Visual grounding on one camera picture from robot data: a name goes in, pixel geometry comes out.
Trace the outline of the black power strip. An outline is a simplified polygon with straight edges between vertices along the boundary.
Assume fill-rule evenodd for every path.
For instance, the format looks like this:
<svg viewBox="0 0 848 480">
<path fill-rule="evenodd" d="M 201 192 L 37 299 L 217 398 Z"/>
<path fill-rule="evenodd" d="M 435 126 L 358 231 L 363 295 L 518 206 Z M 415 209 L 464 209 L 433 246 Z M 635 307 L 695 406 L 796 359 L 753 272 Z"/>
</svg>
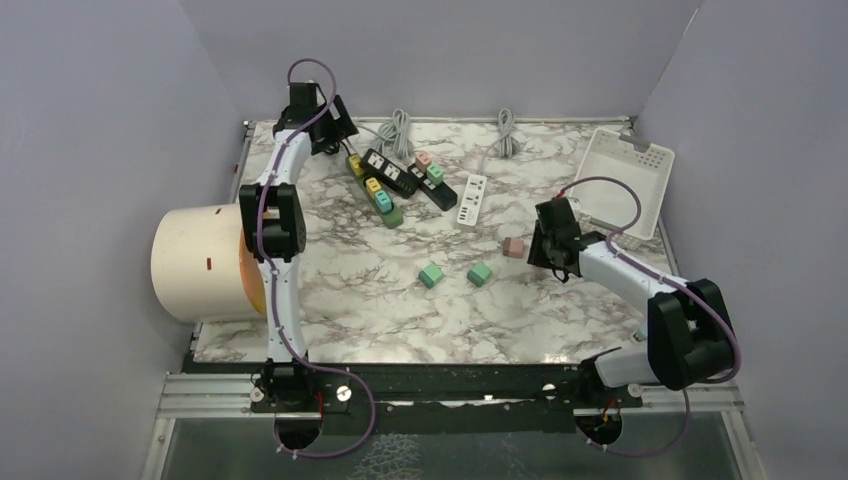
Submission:
<svg viewBox="0 0 848 480">
<path fill-rule="evenodd" d="M 457 205 L 457 193 L 446 183 L 433 183 L 427 175 L 411 164 L 407 172 L 416 179 L 418 188 L 433 202 L 440 210 L 449 211 Z"/>
<path fill-rule="evenodd" d="M 368 149 L 361 160 L 362 169 L 403 198 L 410 198 L 418 189 L 416 177 L 374 149 Z"/>
</svg>

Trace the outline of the white power strip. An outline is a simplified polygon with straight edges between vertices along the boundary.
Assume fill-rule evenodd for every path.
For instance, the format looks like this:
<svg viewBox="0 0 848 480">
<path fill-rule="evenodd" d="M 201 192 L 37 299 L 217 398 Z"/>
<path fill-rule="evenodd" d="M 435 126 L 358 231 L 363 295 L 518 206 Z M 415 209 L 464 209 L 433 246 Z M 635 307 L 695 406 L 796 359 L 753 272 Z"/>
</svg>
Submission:
<svg viewBox="0 0 848 480">
<path fill-rule="evenodd" d="M 478 223 L 482 200 L 488 179 L 479 174 L 470 174 L 461 195 L 456 224 L 462 228 L 471 228 Z"/>
</svg>

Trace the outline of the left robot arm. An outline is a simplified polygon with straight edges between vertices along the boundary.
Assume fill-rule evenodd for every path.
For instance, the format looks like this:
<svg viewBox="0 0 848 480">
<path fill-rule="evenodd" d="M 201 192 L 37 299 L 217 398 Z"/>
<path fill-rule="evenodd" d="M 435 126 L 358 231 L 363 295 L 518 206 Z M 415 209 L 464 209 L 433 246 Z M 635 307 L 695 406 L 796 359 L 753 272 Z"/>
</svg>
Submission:
<svg viewBox="0 0 848 480">
<path fill-rule="evenodd" d="M 307 232 L 297 181 L 306 161 L 333 143 L 337 130 L 330 113 L 335 98 L 326 99 L 319 84 L 295 82 L 288 92 L 270 158 L 256 181 L 240 187 L 238 202 L 245 246 L 264 288 L 268 343 L 258 388 L 267 402 L 298 411 L 318 394 L 300 326 L 297 277 Z"/>
</svg>

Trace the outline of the green power strip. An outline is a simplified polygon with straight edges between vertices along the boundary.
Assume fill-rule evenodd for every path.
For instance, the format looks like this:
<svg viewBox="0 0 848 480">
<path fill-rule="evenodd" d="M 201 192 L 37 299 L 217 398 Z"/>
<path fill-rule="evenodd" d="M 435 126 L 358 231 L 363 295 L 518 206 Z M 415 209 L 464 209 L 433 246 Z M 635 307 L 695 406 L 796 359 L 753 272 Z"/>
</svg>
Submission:
<svg viewBox="0 0 848 480">
<path fill-rule="evenodd" d="M 378 215 L 383 225 L 395 229 L 403 224 L 402 210 L 396 205 L 380 181 L 365 172 L 358 154 L 349 154 L 345 160 L 348 173 L 365 195 L 371 209 Z"/>
</svg>

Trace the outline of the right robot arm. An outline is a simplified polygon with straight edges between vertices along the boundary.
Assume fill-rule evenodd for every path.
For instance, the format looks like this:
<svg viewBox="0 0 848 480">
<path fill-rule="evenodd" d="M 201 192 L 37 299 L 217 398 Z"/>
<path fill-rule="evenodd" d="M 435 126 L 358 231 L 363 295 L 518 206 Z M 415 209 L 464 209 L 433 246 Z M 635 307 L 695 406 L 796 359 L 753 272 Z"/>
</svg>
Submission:
<svg viewBox="0 0 848 480">
<path fill-rule="evenodd" d="M 597 283 L 645 318 L 645 340 L 580 363 L 579 398 L 600 407 L 618 387 L 660 384 L 679 391 L 730 372 L 737 355 L 718 286 L 686 282 L 632 260 L 599 232 L 583 233 L 564 199 L 540 203 L 527 262 L 559 275 Z"/>
</svg>

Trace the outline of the green USB charger plug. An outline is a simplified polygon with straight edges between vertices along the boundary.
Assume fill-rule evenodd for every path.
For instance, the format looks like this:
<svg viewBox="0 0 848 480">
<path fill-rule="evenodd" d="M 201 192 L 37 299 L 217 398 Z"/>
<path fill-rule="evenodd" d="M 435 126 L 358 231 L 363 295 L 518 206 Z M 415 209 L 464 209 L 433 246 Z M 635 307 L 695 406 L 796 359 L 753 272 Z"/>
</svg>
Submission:
<svg viewBox="0 0 848 480">
<path fill-rule="evenodd" d="M 427 288 L 435 287 L 444 278 L 444 272 L 435 263 L 430 263 L 418 273 L 418 280 Z"/>
</svg>

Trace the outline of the light green charger plug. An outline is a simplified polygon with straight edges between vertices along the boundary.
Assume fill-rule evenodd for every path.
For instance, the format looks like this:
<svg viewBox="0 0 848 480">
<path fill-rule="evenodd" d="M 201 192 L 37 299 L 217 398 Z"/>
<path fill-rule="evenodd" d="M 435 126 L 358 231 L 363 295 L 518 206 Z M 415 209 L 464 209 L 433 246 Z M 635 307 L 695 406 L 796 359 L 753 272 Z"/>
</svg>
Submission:
<svg viewBox="0 0 848 480">
<path fill-rule="evenodd" d="M 427 181 L 434 186 L 438 186 L 443 183 L 443 176 L 443 170 L 437 164 L 431 164 L 426 170 Z"/>
</svg>

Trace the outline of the pink charger plug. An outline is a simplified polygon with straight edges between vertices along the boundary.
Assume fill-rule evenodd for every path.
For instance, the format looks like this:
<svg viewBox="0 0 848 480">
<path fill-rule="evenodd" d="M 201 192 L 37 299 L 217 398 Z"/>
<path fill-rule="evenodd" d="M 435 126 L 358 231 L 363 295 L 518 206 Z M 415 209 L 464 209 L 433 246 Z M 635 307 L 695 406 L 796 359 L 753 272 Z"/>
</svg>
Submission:
<svg viewBox="0 0 848 480">
<path fill-rule="evenodd" d="M 414 154 L 414 160 L 416 167 L 422 172 L 425 172 L 431 165 L 431 157 L 424 151 L 416 151 Z"/>
<path fill-rule="evenodd" d="M 522 258 L 525 242 L 521 238 L 507 237 L 502 243 L 502 254 L 509 258 Z"/>
</svg>

